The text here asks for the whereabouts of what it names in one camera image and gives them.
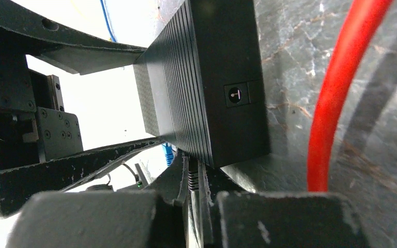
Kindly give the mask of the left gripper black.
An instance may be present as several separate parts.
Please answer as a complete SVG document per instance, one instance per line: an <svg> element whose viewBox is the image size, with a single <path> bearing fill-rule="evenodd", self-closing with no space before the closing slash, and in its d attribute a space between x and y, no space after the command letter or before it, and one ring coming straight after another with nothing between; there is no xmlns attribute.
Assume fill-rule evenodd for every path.
<svg viewBox="0 0 397 248"><path fill-rule="evenodd" d="M86 75L131 65L145 50L0 1L0 217L14 215L38 192L70 189L163 142L151 137L83 151L59 78L30 69L26 56Z"/></svg>

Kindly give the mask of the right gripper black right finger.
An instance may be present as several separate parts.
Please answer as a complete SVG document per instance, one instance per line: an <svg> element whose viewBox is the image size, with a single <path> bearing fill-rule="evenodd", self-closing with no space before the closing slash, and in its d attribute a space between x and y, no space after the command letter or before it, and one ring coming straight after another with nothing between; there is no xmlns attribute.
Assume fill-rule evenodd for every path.
<svg viewBox="0 0 397 248"><path fill-rule="evenodd" d="M198 164L201 247L369 247L352 204L334 193L243 190Z"/></svg>

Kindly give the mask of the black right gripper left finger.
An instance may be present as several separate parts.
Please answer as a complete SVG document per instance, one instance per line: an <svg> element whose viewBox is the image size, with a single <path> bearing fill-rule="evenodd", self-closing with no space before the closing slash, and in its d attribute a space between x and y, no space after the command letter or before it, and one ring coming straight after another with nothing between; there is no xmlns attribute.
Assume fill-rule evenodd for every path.
<svg viewBox="0 0 397 248"><path fill-rule="evenodd" d="M178 151L142 190L35 194L7 247L186 247L188 165Z"/></svg>

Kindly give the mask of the black network switch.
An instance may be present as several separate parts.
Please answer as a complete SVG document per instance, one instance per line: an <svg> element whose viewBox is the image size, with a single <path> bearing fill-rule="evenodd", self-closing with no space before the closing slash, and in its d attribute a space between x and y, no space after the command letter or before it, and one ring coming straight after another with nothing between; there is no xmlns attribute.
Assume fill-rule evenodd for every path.
<svg viewBox="0 0 397 248"><path fill-rule="evenodd" d="M252 1L185 1L133 69L148 134L214 168L269 154Z"/></svg>

